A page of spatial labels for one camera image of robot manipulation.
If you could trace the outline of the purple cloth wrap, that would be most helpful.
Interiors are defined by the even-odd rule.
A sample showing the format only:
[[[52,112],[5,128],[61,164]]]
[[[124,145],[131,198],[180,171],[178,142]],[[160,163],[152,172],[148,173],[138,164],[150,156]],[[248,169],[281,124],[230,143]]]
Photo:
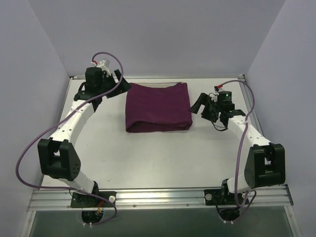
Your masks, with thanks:
[[[131,85],[125,103],[125,131],[128,133],[189,130],[193,124],[188,85],[169,87]]]

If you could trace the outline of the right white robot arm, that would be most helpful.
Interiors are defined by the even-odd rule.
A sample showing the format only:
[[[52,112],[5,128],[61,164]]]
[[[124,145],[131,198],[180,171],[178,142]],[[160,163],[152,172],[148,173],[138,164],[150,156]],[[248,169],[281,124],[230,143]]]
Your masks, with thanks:
[[[201,93],[190,107],[190,112],[197,114],[204,106],[201,117],[212,123],[220,121],[226,130],[239,139],[237,157],[244,162],[242,172],[224,181],[224,188],[219,192],[223,203],[232,203],[237,194],[255,188],[282,185],[285,183],[285,148],[266,139],[251,125],[244,111],[235,108],[230,91],[220,91],[215,96]]]

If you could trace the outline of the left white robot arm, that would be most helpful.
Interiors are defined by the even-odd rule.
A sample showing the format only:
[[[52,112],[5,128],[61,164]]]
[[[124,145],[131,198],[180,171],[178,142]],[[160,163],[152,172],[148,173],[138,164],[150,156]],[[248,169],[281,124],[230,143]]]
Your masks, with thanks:
[[[90,67],[74,96],[67,116],[48,139],[40,139],[38,153],[41,172],[64,182],[76,192],[82,192],[82,202],[88,207],[99,203],[97,183],[81,171],[81,161],[75,143],[84,125],[96,112],[103,97],[112,98],[127,92],[131,85],[120,70],[113,74],[101,67]]]

